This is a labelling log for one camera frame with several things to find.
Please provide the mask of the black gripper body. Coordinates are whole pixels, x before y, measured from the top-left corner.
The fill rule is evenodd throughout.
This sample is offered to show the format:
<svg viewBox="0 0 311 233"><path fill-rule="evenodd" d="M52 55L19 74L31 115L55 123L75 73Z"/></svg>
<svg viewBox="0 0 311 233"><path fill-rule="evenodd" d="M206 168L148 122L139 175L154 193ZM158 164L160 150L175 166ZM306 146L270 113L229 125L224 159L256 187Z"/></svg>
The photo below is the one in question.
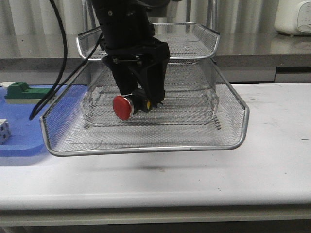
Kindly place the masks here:
<svg viewBox="0 0 311 233"><path fill-rule="evenodd" d="M155 38L155 28L149 22L149 10L164 8L167 0L93 0L91 2L106 51L105 64L155 65L166 64L169 46Z"/></svg>

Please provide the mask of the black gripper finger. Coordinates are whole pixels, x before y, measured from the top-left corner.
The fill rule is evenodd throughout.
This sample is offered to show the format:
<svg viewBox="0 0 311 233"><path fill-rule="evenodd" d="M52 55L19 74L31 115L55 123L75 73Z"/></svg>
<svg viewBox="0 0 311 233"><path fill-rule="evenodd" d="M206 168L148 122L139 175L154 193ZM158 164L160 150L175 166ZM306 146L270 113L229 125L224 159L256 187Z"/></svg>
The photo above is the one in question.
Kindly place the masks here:
<svg viewBox="0 0 311 233"><path fill-rule="evenodd" d="M153 60L131 62L128 69L134 78L134 87L130 88L128 94L140 92L152 107L157 107L165 97L164 82L168 62L169 58L160 62Z"/></svg>
<svg viewBox="0 0 311 233"><path fill-rule="evenodd" d="M135 75L123 63L114 63L111 57L102 58L102 62L111 70L121 95L131 94L138 88Z"/></svg>

